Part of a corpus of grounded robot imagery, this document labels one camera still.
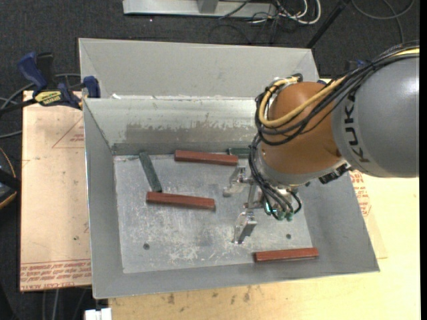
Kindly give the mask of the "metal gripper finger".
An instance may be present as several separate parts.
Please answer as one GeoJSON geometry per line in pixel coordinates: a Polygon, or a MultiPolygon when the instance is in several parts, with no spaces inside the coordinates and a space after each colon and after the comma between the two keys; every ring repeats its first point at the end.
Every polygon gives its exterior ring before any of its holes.
{"type": "Polygon", "coordinates": [[[234,224],[233,243],[242,244],[245,238],[252,234],[257,224],[253,211],[241,212],[234,224]]]}
{"type": "Polygon", "coordinates": [[[231,197],[236,193],[241,193],[250,183],[250,178],[246,174],[246,167],[238,165],[229,178],[228,185],[223,188],[222,195],[231,197]]]}

